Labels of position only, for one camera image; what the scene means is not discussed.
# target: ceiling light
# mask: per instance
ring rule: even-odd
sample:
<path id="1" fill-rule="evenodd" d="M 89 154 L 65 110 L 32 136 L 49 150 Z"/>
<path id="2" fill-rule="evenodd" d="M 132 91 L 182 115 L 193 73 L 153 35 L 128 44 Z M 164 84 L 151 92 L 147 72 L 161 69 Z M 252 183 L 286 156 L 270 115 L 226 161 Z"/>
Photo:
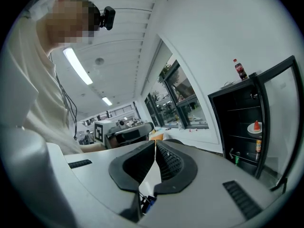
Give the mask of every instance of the ceiling light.
<path id="1" fill-rule="evenodd" d="M 76 54 L 72 48 L 66 48 L 63 50 L 64 55 L 66 56 L 69 63 L 72 65 L 76 73 L 81 77 L 81 79 L 87 84 L 90 85 L 93 83 L 89 75 L 86 73 L 81 63 L 79 62 Z"/>
<path id="2" fill-rule="evenodd" d="M 107 97 L 104 97 L 103 101 L 106 102 L 108 105 L 112 105 L 111 101 L 109 101 Z"/>

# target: window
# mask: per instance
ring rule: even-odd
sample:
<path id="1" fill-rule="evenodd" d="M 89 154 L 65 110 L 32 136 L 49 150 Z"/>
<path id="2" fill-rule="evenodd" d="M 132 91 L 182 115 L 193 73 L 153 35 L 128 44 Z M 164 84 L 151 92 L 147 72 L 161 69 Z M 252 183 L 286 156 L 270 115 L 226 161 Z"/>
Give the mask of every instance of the window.
<path id="1" fill-rule="evenodd" d="M 147 96 L 145 103 L 155 126 L 208 128 L 195 92 L 173 56 Z"/>

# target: white plate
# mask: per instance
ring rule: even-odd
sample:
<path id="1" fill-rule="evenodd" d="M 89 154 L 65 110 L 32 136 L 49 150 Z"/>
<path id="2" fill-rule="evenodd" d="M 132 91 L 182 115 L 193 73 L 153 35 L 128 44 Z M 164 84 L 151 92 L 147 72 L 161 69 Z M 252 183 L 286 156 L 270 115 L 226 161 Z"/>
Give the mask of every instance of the white plate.
<path id="1" fill-rule="evenodd" d="M 260 131 L 253 131 L 253 128 L 254 128 L 254 126 L 255 126 L 255 123 L 252 123 L 252 124 L 250 124 L 249 126 L 248 126 L 248 128 L 247 128 L 247 131 L 248 132 L 250 132 L 250 133 L 261 133 L 262 132 L 262 123 L 261 122 L 258 122 L 258 124 L 259 124 L 259 126 L 260 126 L 260 128 L 261 128 L 261 130 Z"/>

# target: cola bottle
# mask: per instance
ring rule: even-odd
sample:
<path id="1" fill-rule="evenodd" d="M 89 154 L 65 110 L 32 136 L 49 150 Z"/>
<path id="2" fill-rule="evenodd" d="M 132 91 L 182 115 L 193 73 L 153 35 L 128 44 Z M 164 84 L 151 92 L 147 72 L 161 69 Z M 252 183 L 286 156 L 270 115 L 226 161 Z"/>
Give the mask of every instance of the cola bottle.
<path id="1" fill-rule="evenodd" d="M 234 61 L 234 63 L 235 63 L 235 66 L 234 66 L 234 67 L 236 68 L 239 77 L 240 77 L 241 79 L 247 78 L 247 74 L 246 74 L 246 72 L 245 72 L 243 66 L 242 66 L 240 63 L 238 63 L 238 61 L 237 61 L 236 59 L 234 59 L 233 61 Z"/>

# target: glass door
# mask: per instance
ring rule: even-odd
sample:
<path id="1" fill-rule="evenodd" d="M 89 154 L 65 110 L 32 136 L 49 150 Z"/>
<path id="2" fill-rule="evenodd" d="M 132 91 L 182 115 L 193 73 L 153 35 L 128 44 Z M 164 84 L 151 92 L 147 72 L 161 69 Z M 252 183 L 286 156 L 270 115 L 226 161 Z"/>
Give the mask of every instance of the glass door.
<path id="1" fill-rule="evenodd" d="M 265 105 L 261 156 L 257 177 L 269 189 L 286 182 L 294 161 L 303 122 L 303 86 L 294 56 L 257 76 Z"/>

